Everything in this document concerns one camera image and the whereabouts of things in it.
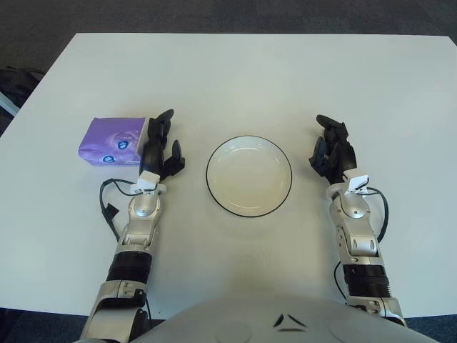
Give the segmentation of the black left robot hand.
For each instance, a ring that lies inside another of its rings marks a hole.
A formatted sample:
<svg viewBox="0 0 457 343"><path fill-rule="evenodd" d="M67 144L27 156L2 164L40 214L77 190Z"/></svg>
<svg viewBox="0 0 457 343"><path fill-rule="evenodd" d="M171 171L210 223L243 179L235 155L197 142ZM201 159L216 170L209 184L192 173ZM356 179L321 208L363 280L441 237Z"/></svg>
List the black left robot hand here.
<svg viewBox="0 0 457 343"><path fill-rule="evenodd" d="M178 140L172 144L171 156L164 159L164 150L173 116L174 110L169 109L147 121L146 141L141 145L137 192L154 192L160 187L161 181L169 176L174 176L185 167L185 158L181 153Z"/></svg>

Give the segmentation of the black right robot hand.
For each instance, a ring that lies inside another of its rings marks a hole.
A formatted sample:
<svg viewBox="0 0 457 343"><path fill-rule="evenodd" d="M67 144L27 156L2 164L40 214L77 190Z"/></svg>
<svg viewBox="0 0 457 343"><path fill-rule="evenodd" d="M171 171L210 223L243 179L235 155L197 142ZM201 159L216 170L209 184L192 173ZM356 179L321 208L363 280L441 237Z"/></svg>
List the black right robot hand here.
<svg viewBox="0 0 457 343"><path fill-rule="evenodd" d="M318 115L316 121L323 127L323 135L317 138L309 162L320 177L328 180L326 196L333 198L338 193L367 195L369 178L357 169L346 125L324 115Z"/></svg>

